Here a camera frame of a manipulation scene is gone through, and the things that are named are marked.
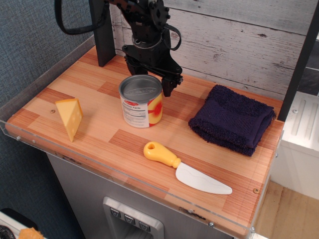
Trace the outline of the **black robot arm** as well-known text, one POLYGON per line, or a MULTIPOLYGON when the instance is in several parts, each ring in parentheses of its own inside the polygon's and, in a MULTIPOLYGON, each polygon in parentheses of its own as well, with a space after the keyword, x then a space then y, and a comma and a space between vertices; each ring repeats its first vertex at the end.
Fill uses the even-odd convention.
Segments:
POLYGON ((110 0, 131 27, 132 44, 124 45, 122 51, 128 70, 132 75, 149 72, 161 77, 164 96, 169 97, 183 82, 182 68, 173 60, 181 42, 172 46, 170 34, 180 31, 169 25, 169 8, 161 0, 110 0))

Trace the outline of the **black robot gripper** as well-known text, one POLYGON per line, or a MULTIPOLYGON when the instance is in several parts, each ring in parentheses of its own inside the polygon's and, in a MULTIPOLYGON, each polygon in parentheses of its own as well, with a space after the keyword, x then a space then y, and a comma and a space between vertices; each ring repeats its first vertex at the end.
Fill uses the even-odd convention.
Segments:
POLYGON ((173 60, 170 50, 163 43, 151 48, 124 45, 122 51, 132 75, 147 75, 152 72, 162 77, 161 85, 165 97, 170 97, 174 88, 182 83, 182 68, 173 60))

